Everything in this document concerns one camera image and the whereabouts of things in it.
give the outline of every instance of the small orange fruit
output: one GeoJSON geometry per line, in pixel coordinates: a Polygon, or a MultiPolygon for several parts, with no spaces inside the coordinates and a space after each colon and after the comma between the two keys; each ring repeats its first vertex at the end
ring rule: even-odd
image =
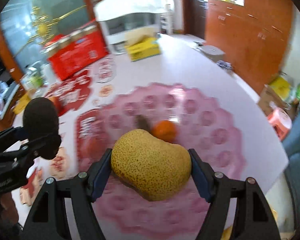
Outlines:
{"type": "Polygon", "coordinates": [[[163,120],[152,128],[151,134],[165,142],[173,143],[177,135],[177,127],[173,122],[163,120]]]}

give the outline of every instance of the black microphone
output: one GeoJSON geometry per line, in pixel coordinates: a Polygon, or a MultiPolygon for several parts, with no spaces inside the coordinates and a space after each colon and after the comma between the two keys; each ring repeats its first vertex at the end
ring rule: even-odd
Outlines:
{"type": "Polygon", "coordinates": [[[47,160],[56,157],[61,144],[61,137],[58,134],[58,113],[53,102],[47,98],[32,99],[25,108],[22,122],[29,141],[53,134],[47,145],[37,152],[39,156],[47,160]]]}

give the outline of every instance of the silver bolt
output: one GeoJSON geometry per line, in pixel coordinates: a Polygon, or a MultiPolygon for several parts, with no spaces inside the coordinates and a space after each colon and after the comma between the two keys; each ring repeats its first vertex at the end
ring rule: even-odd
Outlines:
{"type": "Polygon", "coordinates": [[[54,179],[52,177],[46,179],[47,184],[52,184],[53,182],[54,182],[54,179]]]}
{"type": "Polygon", "coordinates": [[[255,184],[256,180],[254,178],[247,178],[248,183],[255,184]]]}
{"type": "Polygon", "coordinates": [[[87,177],[87,173],[84,171],[84,172],[80,172],[79,174],[78,174],[78,177],[80,178],[80,179],[84,179],[85,177],[87,177]]]}
{"type": "Polygon", "coordinates": [[[215,176],[216,178],[218,178],[218,179],[221,179],[221,178],[223,178],[223,173],[220,172],[220,171],[217,171],[217,172],[214,173],[214,176],[215,176]]]}
{"type": "Polygon", "coordinates": [[[19,165],[18,162],[14,162],[14,163],[12,164],[12,168],[14,169],[14,168],[18,167],[18,165],[19,165]]]}

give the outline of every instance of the pink scalloped tray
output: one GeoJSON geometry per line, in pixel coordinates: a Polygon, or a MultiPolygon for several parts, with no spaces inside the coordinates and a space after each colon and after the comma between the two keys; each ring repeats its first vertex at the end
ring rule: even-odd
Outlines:
{"type": "MultiPolygon", "coordinates": [[[[160,120],[175,122],[175,143],[194,148],[215,171],[240,178],[246,161],[232,115],[220,108],[216,98],[181,84],[137,87],[131,94],[118,95],[110,105],[80,115],[76,121],[79,170],[87,170],[120,136],[135,129],[136,114],[146,116],[151,125],[160,120]]],[[[95,205],[98,218],[114,222],[122,233],[160,240],[197,233],[209,208],[192,179],[173,198],[148,202],[112,176],[95,205]]]]}

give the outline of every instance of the white appliance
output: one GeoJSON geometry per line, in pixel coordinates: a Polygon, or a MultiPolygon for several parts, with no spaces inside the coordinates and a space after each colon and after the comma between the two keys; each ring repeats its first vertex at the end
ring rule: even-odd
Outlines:
{"type": "Polygon", "coordinates": [[[128,31],[153,27],[160,32],[160,14],[167,12],[164,0],[102,0],[93,8],[109,50],[126,53],[128,31]]]}

